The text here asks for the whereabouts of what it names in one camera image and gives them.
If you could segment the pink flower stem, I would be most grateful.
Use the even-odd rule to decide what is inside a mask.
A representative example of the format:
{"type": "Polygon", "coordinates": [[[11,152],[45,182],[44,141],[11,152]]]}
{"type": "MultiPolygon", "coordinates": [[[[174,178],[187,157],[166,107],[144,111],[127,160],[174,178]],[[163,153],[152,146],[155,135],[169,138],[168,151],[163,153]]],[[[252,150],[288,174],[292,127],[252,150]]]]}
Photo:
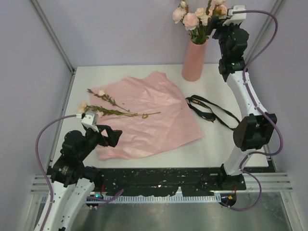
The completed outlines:
{"type": "Polygon", "coordinates": [[[198,43],[200,21],[195,13],[189,12],[189,5],[185,0],[181,0],[178,7],[173,11],[172,20],[176,24],[182,23],[189,32],[191,41],[195,44],[198,43]]]}
{"type": "Polygon", "coordinates": [[[224,3],[224,0],[212,0],[212,5],[210,8],[211,17],[218,16],[219,19],[226,18],[228,10],[224,3]]]}

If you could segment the pink tissue paper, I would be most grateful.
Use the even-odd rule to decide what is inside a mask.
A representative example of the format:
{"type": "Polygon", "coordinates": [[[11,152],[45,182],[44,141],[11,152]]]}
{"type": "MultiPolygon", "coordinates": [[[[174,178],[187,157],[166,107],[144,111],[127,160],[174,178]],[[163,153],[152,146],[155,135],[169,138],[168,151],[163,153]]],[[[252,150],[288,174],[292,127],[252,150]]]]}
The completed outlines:
{"type": "Polygon", "coordinates": [[[115,148],[97,146],[101,161],[167,152],[204,135],[181,91],[164,73],[155,71],[143,79],[126,77],[92,88],[92,92],[91,105],[138,113],[136,117],[108,115],[98,119],[98,124],[123,132],[115,148]]]}

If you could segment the black ribbon gold lettering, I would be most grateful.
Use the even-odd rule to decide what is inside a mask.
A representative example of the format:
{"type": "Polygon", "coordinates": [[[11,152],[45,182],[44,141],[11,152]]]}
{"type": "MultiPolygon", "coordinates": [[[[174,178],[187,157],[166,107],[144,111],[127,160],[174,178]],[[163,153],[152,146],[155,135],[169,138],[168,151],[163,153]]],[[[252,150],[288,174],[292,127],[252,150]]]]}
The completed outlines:
{"type": "Polygon", "coordinates": [[[218,109],[220,109],[221,111],[223,111],[225,114],[227,114],[228,116],[232,117],[233,119],[235,119],[237,121],[238,124],[240,124],[240,120],[231,112],[229,112],[228,110],[225,110],[224,108],[220,107],[219,105],[201,97],[198,95],[192,95],[190,97],[186,97],[185,101],[188,105],[188,107],[190,109],[192,109],[199,117],[201,117],[202,119],[208,121],[208,122],[212,122],[214,123],[216,120],[223,126],[225,126],[226,128],[230,129],[231,131],[234,131],[235,128],[231,128],[229,125],[227,125],[217,114],[214,113],[214,111],[212,110],[212,108],[208,105],[212,105],[217,107],[218,109]],[[202,108],[208,109],[209,112],[204,112],[198,108],[196,108],[193,104],[198,105],[202,108]]]}

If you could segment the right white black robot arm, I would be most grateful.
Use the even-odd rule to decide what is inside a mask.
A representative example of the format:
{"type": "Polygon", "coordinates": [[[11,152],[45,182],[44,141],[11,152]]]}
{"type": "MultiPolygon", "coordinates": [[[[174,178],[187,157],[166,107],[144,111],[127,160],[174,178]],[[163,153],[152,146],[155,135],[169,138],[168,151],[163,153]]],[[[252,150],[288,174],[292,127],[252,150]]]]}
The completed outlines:
{"type": "Polygon", "coordinates": [[[231,18],[213,16],[206,30],[207,35],[212,34],[212,38],[219,42],[219,73],[232,90],[242,117],[233,131],[235,147],[218,174],[218,185],[224,190],[242,181],[244,166],[253,154],[262,153],[261,149],[269,143],[277,123],[276,115],[268,113],[260,103],[245,70],[243,53],[249,34],[240,28],[240,24],[231,18]]]}

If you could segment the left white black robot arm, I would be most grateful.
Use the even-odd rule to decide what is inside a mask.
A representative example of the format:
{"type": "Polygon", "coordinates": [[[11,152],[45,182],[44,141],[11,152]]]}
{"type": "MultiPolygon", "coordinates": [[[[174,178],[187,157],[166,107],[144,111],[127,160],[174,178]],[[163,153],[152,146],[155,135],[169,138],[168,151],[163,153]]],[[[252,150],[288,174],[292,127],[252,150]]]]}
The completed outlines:
{"type": "Polygon", "coordinates": [[[98,125],[97,128],[85,128],[85,134],[73,130],[65,135],[61,155],[46,177],[50,190],[48,202],[35,230],[70,230],[90,192],[102,188],[102,171],[85,166],[83,161],[98,145],[116,147],[122,131],[113,130],[107,125],[98,125]]]}

